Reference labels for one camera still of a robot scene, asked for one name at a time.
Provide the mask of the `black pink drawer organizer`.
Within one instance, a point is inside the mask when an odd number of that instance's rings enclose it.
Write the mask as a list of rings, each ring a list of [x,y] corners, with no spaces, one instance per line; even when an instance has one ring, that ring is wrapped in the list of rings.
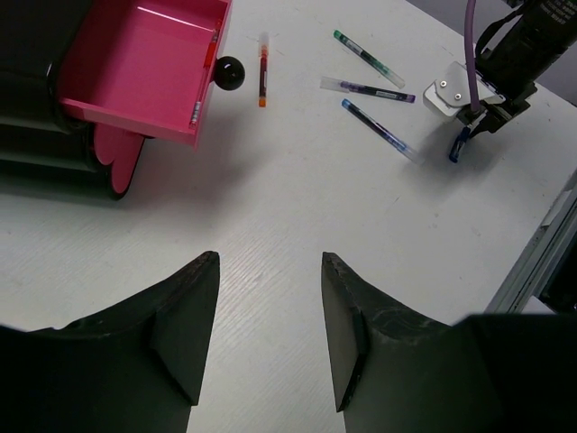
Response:
[[[2,176],[85,182],[122,198],[146,140],[196,146],[212,86],[244,82],[242,63],[220,55],[231,9],[228,1],[2,2]]]

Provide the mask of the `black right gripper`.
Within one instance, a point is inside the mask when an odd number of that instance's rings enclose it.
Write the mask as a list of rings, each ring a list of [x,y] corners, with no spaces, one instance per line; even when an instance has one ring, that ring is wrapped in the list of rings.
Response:
[[[536,80],[576,42],[576,3],[560,1],[508,1],[512,12],[489,25],[477,41],[472,39],[476,3],[465,9],[464,53],[471,106],[460,115],[471,134],[496,133],[530,107]],[[505,97],[499,105],[486,105],[478,97],[476,74]]]

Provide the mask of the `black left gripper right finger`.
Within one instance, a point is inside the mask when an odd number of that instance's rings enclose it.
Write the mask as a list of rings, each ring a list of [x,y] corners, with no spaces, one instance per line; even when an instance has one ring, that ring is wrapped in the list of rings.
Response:
[[[447,326],[324,253],[335,406],[349,432],[573,432],[576,318],[471,315]]]

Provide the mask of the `red gel pen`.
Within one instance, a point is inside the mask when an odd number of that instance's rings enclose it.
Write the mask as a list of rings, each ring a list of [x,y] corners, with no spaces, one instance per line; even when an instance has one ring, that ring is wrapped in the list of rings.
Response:
[[[201,80],[200,80],[200,86],[199,86],[199,89],[197,92],[196,102],[194,104],[193,112],[192,112],[192,115],[190,117],[190,121],[189,121],[189,125],[188,125],[189,128],[193,132],[195,132],[197,130],[198,118],[199,118],[201,107],[202,107],[204,90],[205,90],[206,83],[208,81],[208,73],[210,71],[213,57],[215,55],[215,49],[216,49],[216,45],[218,42],[219,33],[222,29],[222,24],[223,24],[222,20],[218,20],[216,22],[215,28],[213,31],[213,35],[211,38],[211,42],[209,42],[208,48],[206,51],[206,56],[205,56],[204,63],[203,63],[202,76],[201,76]]]

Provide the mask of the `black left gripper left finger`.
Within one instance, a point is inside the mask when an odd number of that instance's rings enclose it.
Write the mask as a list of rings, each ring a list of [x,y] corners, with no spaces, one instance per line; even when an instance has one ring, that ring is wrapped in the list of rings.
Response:
[[[219,255],[207,251],[63,328],[2,327],[2,431],[186,431],[219,285]]]

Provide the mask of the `blue ballpoint pen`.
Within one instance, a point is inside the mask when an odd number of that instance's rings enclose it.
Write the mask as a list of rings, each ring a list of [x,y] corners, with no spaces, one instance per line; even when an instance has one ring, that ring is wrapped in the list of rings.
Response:
[[[452,163],[457,163],[464,145],[469,141],[472,129],[465,126],[455,138],[452,147],[448,153],[448,158]]]

